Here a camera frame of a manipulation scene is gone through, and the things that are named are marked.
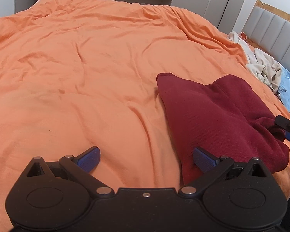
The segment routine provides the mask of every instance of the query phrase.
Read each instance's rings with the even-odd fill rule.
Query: black plastic mount
[[[278,115],[275,118],[275,124],[281,127],[282,129],[290,132],[290,120],[285,118],[284,116]]]
[[[58,162],[34,157],[6,199],[12,231],[283,231],[287,200],[259,158],[234,163],[202,148],[194,153],[204,153],[213,166],[178,192],[119,188],[115,193],[87,173],[99,162],[97,147]]]

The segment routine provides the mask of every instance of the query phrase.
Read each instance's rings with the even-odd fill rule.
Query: headboard
[[[290,15],[257,0],[242,30],[248,43],[290,71]]]

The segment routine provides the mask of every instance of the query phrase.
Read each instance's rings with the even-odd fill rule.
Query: maroon sweatshirt
[[[182,163],[184,184],[202,175],[193,163],[197,146],[236,162],[259,157],[271,173],[288,165],[285,132],[274,124],[274,115],[243,79],[227,75],[204,86],[160,73],[157,85]]]

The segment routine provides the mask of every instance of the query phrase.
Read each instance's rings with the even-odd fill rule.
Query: orange bedsheet
[[[275,115],[290,118],[246,62],[239,45],[175,7],[40,0],[0,18],[0,232],[11,228],[5,198],[34,156],[55,161],[97,145],[92,174],[115,190],[178,188],[160,72],[203,84],[236,75]],[[290,162],[275,177],[289,196]]]

